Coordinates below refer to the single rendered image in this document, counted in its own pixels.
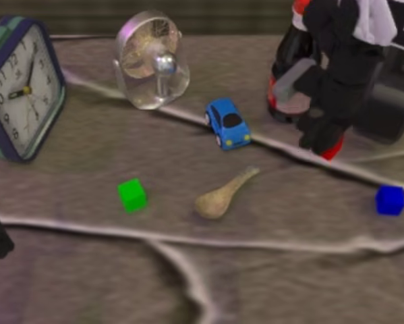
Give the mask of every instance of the car windshield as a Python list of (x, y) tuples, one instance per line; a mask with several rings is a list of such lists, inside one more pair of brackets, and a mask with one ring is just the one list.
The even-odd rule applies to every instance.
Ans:
[(229, 113), (223, 118), (223, 125), (226, 128), (238, 126), (242, 122), (242, 118), (236, 113)]

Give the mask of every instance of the blue car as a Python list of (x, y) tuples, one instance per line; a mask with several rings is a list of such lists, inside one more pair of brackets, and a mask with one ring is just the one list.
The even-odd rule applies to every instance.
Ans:
[(206, 106), (206, 125), (217, 137), (217, 144), (225, 151), (251, 142), (250, 129), (229, 98), (212, 101)]

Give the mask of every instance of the car wheel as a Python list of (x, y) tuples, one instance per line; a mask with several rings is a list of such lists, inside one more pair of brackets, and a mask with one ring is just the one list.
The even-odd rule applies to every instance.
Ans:
[(221, 147), (221, 138), (220, 138), (220, 136), (217, 135), (216, 140), (217, 140), (218, 146)]
[(210, 118), (209, 118), (209, 114), (205, 113), (204, 114), (204, 122), (207, 126), (210, 126)]

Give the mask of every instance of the robotic arm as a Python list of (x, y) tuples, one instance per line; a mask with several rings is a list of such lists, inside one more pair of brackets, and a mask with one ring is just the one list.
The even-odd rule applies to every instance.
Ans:
[(352, 124), (397, 28), (387, 0), (311, 0), (303, 23), (329, 63), (312, 66), (293, 85), (312, 99), (297, 123), (299, 145), (324, 156)]

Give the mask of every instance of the fan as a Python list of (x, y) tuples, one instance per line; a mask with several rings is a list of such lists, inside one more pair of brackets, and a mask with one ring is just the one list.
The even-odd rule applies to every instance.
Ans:
[(156, 109), (181, 96), (190, 72), (181, 33), (159, 11), (130, 19), (117, 35), (115, 66), (119, 89), (139, 109)]

